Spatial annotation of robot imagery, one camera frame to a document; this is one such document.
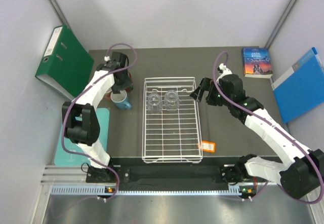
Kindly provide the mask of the pink floral mug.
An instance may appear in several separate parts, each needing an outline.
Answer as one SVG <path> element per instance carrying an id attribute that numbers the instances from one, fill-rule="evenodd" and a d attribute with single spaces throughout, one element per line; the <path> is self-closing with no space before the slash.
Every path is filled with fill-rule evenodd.
<path id="1" fill-rule="evenodd" d="M 105 93 L 104 98 L 107 99 L 107 100 L 111 100 L 111 94 L 112 94 L 112 89 L 109 88 L 107 90 L 107 92 Z"/>

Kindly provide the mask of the red mug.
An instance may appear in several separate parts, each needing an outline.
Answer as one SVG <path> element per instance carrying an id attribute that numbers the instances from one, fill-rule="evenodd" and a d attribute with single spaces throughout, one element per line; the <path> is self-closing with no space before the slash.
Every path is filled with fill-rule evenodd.
<path id="1" fill-rule="evenodd" d="M 134 89 L 133 79 L 130 72 L 128 72 L 128 87 L 126 88 L 127 92 L 131 92 Z"/>

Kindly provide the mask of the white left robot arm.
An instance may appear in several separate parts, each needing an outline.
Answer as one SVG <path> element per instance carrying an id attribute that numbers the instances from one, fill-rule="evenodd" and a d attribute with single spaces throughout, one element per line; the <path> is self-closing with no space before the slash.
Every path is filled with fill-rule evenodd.
<path id="1" fill-rule="evenodd" d="M 100 141 L 97 108 L 107 92 L 122 108 L 131 109 L 128 92 L 134 86 L 128 69 L 128 56 L 113 52 L 104 58 L 85 89 L 71 102 L 62 105 L 61 147 L 71 155 L 88 159 L 89 182 L 108 182 L 118 176 L 111 156 Z"/>

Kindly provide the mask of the clear glass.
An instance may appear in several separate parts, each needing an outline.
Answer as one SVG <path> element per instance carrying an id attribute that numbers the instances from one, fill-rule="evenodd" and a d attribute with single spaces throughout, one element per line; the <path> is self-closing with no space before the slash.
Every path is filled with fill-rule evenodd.
<path id="1" fill-rule="evenodd" d="M 166 110 L 175 111 L 179 109 L 180 98 L 179 94 L 175 90 L 169 90 L 165 94 L 164 106 Z"/>
<path id="2" fill-rule="evenodd" d="M 147 110 L 151 114 L 161 114 L 163 110 L 163 102 L 160 95 L 151 93 L 147 97 Z"/>

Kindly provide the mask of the blue mug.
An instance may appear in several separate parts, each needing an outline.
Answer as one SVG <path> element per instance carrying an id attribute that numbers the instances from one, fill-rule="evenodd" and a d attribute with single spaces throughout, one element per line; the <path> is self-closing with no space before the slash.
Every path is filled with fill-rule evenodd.
<path id="1" fill-rule="evenodd" d="M 119 109 L 132 108 L 131 104 L 129 103 L 128 94 L 126 90 L 122 90 L 119 93 L 111 93 L 110 99 Z"/>

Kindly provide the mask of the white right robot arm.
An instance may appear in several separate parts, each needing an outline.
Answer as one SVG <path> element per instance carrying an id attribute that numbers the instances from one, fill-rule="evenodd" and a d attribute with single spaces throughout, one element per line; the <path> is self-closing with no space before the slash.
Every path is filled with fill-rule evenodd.
<path id="1" fill-rule="evenodd" d="M 253 154 L 240 157 L 233 167 L 222 170 L 225 181 L 237 183 L 252 177 L 263 178 L 275 182 L 294 199 L 320 188 L 318 199 L 322 199 L 323 151 L 312 151 L 289 135 L 258 100 L 246 96 L 242 80 L 236 74 L 224 76 L 217 84 L 203 78 L 190 97 L 201 102 L 204 92 L 208 92 L 208 105 L 227 107 L 233 117 L 254 131 L 281 160 L 278 163 Z"/>

